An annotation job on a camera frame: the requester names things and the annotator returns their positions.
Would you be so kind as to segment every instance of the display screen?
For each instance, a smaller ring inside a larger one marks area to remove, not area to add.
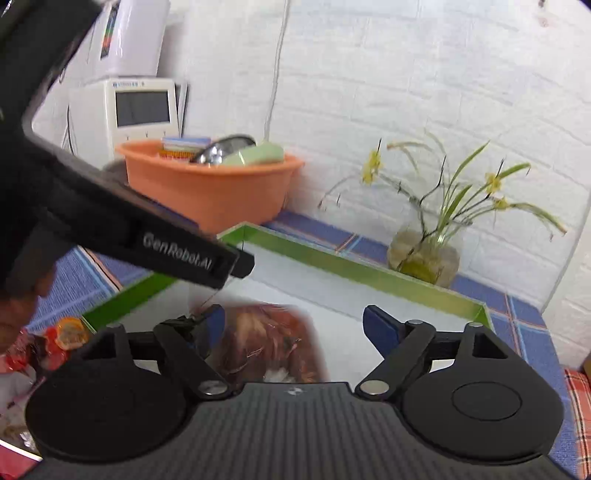
[[[115,92],[117,126],[170,122],[168,91]]]

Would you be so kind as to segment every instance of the power cord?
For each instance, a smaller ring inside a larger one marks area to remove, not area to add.
[[[269,131],[271,129],[271,118],[273,116],[273,109],[275,107],[275,97],[277,96],[277,82],[279,79],[279,63],[281,61],[281,49],[283,48],[283,37],[285,37],[285,29],[287,28],[287,20],[290,14],[291,0],[285,0],[283,6],[283,20],[281,21],[281,31],[279,33],[279,40],[277,41],[277,49],[275,51],[275,67],[273,69],[273,89],[271,91],[271,98],[269,99],[269,109],[267,110],[267,117],[265,118],[264,138],[269,140]]]

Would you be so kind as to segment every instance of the orange plastic basin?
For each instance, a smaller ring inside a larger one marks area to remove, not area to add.
[[[195,165],[160,158],[162,142],[127,142],[129,186],[197,222],[207,233],[220,233],[240,222],[268,222],[281,210],[291,175],[304,162],[285,154],[283,163],[253,167]]]

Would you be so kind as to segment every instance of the person's hand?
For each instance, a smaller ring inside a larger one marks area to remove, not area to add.
[[[55,276],[54,267],[26,295],[19,298],[0,296],[0,353],[14,343],[18,332],[31,321],[37,309],[37,299],[49,295]]]

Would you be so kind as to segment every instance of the blue tile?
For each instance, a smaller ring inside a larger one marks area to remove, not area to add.
[[[506,315],[501,315],[500,313],[496,312],[490,312],[490,314],[497,337],[503,340],[507,345],[511,347],[511,349],[514,352],[517,353],[517,349],[515,347],[515,340],[513,337],[513,331],[511,329],[511,324],[509,323],[509,318]]]
[[[491,309],[495,309],[505,314],[509,313],[507,311],[505,294],[492,287],[488,287],[462,275],[456,275],[451,289],[466,297],[483,301]]]
[[[336,247],[346,242],[351,236],[351,232],[345,232],[336,227],[319,222],[318,220],[287,210],[282,210],[272,222],[265,224],[265,226],[267,228],[275,229],[275,226],[279,226],[277,224],[287,225],[302,233],[315,236],[320,240],[328,241]]]
[[[275,232],[283,233],[284,235],[287,235],[287,236],[292,236],[293,238],[303,240],[304,242],[308,242],[310,244],[318,245],[320,247],[329,249],[331,251],[334,251],[336,248],[335,245],[333,245],[329,242],[325,242],[325,241],[320,240],[319,238],[316,238],[316,237],[313,237],[310,235],[306,235],[305,233],[302,233],[298,230],[292,230],[291,228],[286,227],[284,225],[277,224],[277,225],[273,225],[272,227],[266,225],[266,227],[271,228]]]
[[[576,435],[571,412],[570,400],[563,401],[564,421],[552,450],[550,458],[564,468],[567,472],[577,478],[578,452],[576,447]]]
[[[529,303],[515,297],[509,297],[509,305],[511,306],[513,318],[542,327],[546,326],[540,311]]]
[[[96,256],[124,287],[136,283],[150,274],[145,268],[136,267],[135,265],[107,257],[106,255],[96,254]]]
[[[349,250],[350,253],[359,255],[360,257],[366,257],[377,263],[385,265],[387,263],[387,252],[388,246],[370,240],[369,238],[361,237],[357,242],[353,244],[353,247]]]
[[[113,294],[111,285],[75,248],[57,262],[51,293],[39,301],[37,312],[27,328],[32,332],[42,331],[60,318],[81,314]]]
[[[552,338],[546,330],[529,328],[517,322],[519,335],[525,351],[522,357],[534,368],[563,399],[568,399],[564,371],[558,362],[558,356]]]

